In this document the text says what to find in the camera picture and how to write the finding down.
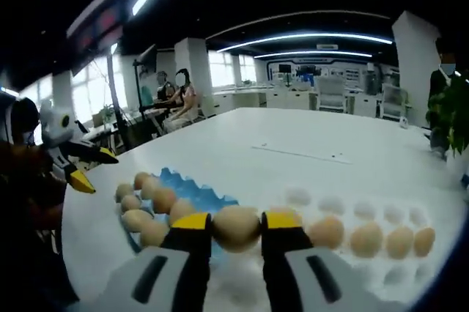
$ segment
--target ceiling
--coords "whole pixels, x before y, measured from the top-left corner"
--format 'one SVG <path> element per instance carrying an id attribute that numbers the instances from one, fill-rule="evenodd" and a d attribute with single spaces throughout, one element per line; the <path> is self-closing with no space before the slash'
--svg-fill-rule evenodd
<path id="1" fill-rule="evenodd" d="M 2 0 L 0 69 L 7 70 L 13 87 L 21 89 L 62 68 L 61 62 L 67 61 L 65 31 L 91 1 Z M 207 40 L 208 47 L 220 49 L 277 34 L 305 31 L 369 34 L 392 39 L 392 23 L 403 10 L 410 10 L 437 25 L 443 35 L 454 38 L 458 50 L 466 53 L 464 43 L 469 36 L 463 19 L 457 15 L 462 6 L 459 0 L 149 0 L 125 27 L 119 49 L 122 54 L 137 54 L 153 43 L 159 48 L 172 48 L 185 37 L 211 37 Z M 294 12 L 304 13 L 260 21 Z M 258 22 L 241 26 L 252 21 Z M 241 27 L 217 34 L 236 26 Z M 340 50 L 373 53 L 381 62 L 397 64 L 394 45 L 355 40 L 288 40 L 233 52 L 262 54 L 315 49 L 317 43 L 336 43 Z"/>

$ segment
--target desk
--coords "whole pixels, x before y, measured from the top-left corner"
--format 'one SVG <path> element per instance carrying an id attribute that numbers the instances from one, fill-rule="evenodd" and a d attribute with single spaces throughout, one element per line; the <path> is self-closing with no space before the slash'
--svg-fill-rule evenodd
<path id="1" fill-rule="evenodd" d="M 252 148 L 263 143 L 341 152 L 352 164 Z M 313 198 L 366 194 L 419 201 L 437 232 L 431 258 L 436 270 L 448 257 L 466 216 L 462 189 L 416 127 L 404 130 L 394 122 L 349 114 L 239 108 L 132 149 L 120 155 L 116 165 L 92 169 L 86 176 L 97 190 L 94 195 L 67 187 L 63 256 L 81 299 L 96 297 L 111 272 L 134 257 L 115 211 L 117 185 L 132 182 L 138 171 L 158 173 L 165 166 L 260 210 L 284 203 L 287 185 L 309 189 Z M 424 288 L 415 284 L 398 298 L 409 301 Z"/>

